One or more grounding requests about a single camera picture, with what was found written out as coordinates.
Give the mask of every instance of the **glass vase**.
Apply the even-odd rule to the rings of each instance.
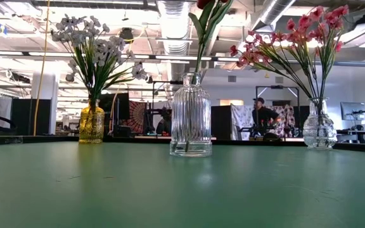
[[[204,157],[212,154],[210,98],[199,73],[185,73],[184,85],[174,94],[170,154]]]
[[[331,149],[335,145],[336,130],[328,116],[326,100],[310,98],[309,116],[304,123],[304,142],[311,149]]]
[[[79,143],[102,143],[104,110],[98,104],[98,99],[89,99],[88,107],[81,111]]]

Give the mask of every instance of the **person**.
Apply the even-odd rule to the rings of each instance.
[[[258,129],[264,129],[265,127],[267,127],[267,125],[272,119],[273,121],[270,123],[270,125],[272,126],[275,126],[280,121],[278,113],[264,107],[263,98],[254,99],[254,110],[252,112],[252,116],[253,116],[253,121],[257,124]]]
[[[162,108],[162,120],[158,123],[156,133],[163,136],[171,136],[171,110]]]

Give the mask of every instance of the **table surface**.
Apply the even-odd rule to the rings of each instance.
[[[365,227],[365,152],[0,146],[0,227]]]

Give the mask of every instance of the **clear glass vase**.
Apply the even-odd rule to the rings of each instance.
[[[98,104],[98,99],[89,99],[88,107],[81,111],[79,143],[102,143],[105,116]]]
[[[331,149],[335,145],[336,130],[328,116],[326,100],[310,98],[309,116],[304,123],[304,142],[311,149]]]
[[[170,154],[204,157],[212,154],[210,98],[200,85],[199,73],[186,73],[174,94]]]

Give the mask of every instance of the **tapestry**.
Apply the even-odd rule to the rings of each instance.
[[[279,137],[284,137],[284,136],[292,137],[292,133],[289,132],[288,134],[286,134],[284,128],[295,126],[293,107],[290,105],[286,105],[286,106],[266,106],[266,108],[274,110],[276,113],[279,114],[279,117],[281,118],[281,121],[280,123],[278,123],[276,129],[270,130],[270,132],[276,134]]]
[[[232,134],[231,140],[248,141],[250,137],[249,132],[238,132],[242,127],[249,127],[253,124],[252,107],[231,104],[232,113]]]
[[[129,101],[130,119],[123,122],[124,125],[131,127],[132,132],[143,133],[144,107],[145,102]]]

